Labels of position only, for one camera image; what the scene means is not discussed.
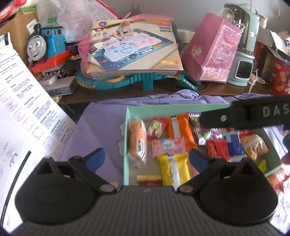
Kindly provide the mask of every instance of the pink snack package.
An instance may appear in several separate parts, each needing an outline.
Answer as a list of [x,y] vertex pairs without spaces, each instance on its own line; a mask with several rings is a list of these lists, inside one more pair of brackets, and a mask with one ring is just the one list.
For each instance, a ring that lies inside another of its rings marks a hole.
[[174,155],[185,153],[184,139],[177,137],[174,139],[161,139],[152,141],[152,157],[159,155]]
[[159,139],[162,135],[163,130],[168,126],[168,122],[158,118],[152,118],[152,123],[148,129],[147,137],[149,141]]

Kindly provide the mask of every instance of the pink paper bag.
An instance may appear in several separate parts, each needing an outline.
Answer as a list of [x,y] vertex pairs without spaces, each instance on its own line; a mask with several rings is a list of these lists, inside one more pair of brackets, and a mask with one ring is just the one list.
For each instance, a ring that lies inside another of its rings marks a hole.
[[241,29],[207,13],[181,55],[182,64],[197,81],[226,83],[241,39]]

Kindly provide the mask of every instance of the orange snack package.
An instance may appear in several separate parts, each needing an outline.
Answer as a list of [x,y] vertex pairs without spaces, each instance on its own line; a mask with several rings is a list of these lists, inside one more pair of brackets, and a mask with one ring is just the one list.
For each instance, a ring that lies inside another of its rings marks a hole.
[[188,118],[188,113],[163,118],[164,121],[168,122],[166,129],[168,138],[183,137],[186,151],[197,147],[189,127]]
[[138,117],[129,121],[130,135],[130,152],[128,156],[136,161],[146,164],[147,160],[147,132],[144,122]]

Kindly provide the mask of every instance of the mint green box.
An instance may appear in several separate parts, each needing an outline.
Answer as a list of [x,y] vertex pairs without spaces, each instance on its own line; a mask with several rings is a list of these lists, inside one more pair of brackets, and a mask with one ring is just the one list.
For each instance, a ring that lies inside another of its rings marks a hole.
[[[148,106],[131,106],[127,107],[125,121],[125,141],[124,141],[124,185],[129,183],[129,159],[128,159],[128,122],[129,119],[137,116],[141,119],[146,118],[163,118],[173,115],[178,115],[186,112],[203,112],[209,110],[217,110],[229,107],[229,104],[186,104],[186,105],[148,105]],[[264,155],[267,162],[268,172],[265,176],[269,176],[281,167],[281,160],[277,154],[275,147],[267,136],[264,129],[255,129],[254,133],[258,134],[266,143],[270,151]]]

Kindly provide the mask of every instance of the wooden table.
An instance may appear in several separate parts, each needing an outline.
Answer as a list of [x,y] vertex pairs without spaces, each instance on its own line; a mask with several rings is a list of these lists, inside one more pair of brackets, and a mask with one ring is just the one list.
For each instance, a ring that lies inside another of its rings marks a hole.
[[[233,96],[238,94],[247,93],[250,86],[240,87],[234,86],[229,83],[214,83],[207,82],[208,88],[205,92],[199,93],[200,95],[217,95],[217,96]],[[203,90],[205,86],[199,87],[199,90]],[[141,97],[155,94],[172,94],[175,91],[185,89],[181,87],[175,79],[164,79],[155,81],[153,84],[153,90],[143,91],[142,83],[134,83],[118,89],[109,90],[92,90],[81,86],[77,86],[72,95],[62,96],[59,103],[74,104],[83,102],[100,101],[113,98],[126,98],[126,97]],[[267,85],[257,83],[252,91],[257,94],[272,94],[273,92]]]

